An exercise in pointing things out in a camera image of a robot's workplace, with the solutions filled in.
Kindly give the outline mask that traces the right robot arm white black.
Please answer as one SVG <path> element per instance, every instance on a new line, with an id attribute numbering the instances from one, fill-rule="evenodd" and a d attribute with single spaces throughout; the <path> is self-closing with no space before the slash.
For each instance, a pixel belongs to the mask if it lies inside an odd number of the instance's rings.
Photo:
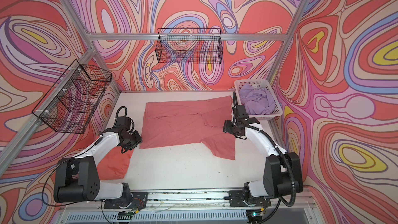
<path id="1" fill-rule="evenodd" d="M 233 106 L 232 113 L 232 120 L 224 122 L 223 132 L 250 140 L 265 158 L 263 177 L 244 185 L 245 201 L 278 199 L 287 207 L 294 206 L 296 195 L 303 191 L 299 156 L 279 146 L 259 120 L 248 116 L 243 105 Z"/>

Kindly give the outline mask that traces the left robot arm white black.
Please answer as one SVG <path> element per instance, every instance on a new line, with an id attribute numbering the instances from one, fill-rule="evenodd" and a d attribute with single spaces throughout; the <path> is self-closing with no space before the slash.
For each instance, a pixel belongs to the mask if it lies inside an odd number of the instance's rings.
<path id="1" fill-rule="evenodd" d="M 56 203 L 84 201 L 110 201 L 127 208 L 133 198 L 127 183 L 102 182 L 97 165 L 115 147 L 121 153 L 133 150 L 142 142 L 140 134 L 134 130 L 130 117 L 116 117 L 112 128 L 106 129 L 85 150 L 72 158 L 61 159 L 55 171 L 53 198 Z"/>

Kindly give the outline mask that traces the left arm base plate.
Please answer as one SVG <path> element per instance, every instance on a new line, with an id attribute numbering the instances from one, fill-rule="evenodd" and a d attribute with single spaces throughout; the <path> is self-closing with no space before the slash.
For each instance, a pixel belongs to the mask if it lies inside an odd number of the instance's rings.
<path id="1" fill-rule="evenodd" d="M 104 209 L 142 209 L 146 207 L 148 192 L 130 192 L 130 197 L 105 200 Z"/>

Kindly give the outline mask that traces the pink t shirt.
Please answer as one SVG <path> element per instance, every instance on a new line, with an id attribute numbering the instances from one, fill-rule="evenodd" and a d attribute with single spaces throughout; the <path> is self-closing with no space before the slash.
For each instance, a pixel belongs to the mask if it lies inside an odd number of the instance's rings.
<path id="1" fill-rule="evenodd" d="M 232 119 L 232 97 L 199 101 L 148 102 L 141 149 L 204 144 L 218 158 L 235 160 L 235 137 L 223 132 Z"/>

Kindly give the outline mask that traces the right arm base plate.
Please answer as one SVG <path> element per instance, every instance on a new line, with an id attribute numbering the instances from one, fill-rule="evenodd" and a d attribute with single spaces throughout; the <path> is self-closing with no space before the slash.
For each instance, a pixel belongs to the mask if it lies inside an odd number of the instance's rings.
<path id="1" fill-rule="evenodd" d="M 271 206 L 271 201 L 264 197 L 253 197 L 245 190 L 230 190 L 228 196 L 224 197 L 229 201 L 230 207 L 264 207 Z"/>

